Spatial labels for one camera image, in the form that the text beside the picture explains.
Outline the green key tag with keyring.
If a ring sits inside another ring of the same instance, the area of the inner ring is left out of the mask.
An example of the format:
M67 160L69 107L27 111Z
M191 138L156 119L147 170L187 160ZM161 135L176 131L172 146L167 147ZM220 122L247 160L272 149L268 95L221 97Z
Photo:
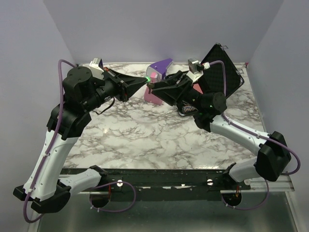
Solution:
M148 83L150 83L150 82L151 82L151 78L150 78L150 77L146 76L145 78L147 79L146 84L148 84ZM146 92L146 93L148 93L148 94L150 94L150 93L151 93L151 91L150 91L150 89L149 89L148 87L146 88L146 91L145 91L145 92Z

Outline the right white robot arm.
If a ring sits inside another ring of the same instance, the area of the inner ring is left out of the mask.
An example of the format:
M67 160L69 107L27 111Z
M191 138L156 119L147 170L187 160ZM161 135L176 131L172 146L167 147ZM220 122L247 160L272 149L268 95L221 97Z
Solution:
M227 109L224 93L200 93L193 88L192 79L182 72L161 82L148 83L147 87L171 106L182 102L193 106L197 109L194 121L200 129L224 136L255 154L254 159L233 163L225 170L225 188L234 189L240 182L258 177L275 182L290 162L291 154L281 133L254 130L223 115Z

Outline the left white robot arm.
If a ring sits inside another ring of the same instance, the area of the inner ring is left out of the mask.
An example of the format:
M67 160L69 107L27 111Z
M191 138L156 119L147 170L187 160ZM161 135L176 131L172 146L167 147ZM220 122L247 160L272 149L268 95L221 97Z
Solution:
M126 102L148 77L134 77L104 68L94 77L90 68L72 68L63 80L60 104L51 111L42 152L28 181L14 189L13 195L39 214L59 212L72 195L94 188L104 190L107 173L94 165L84 172L60 178L72 147L91 121L90 113L111 98Z

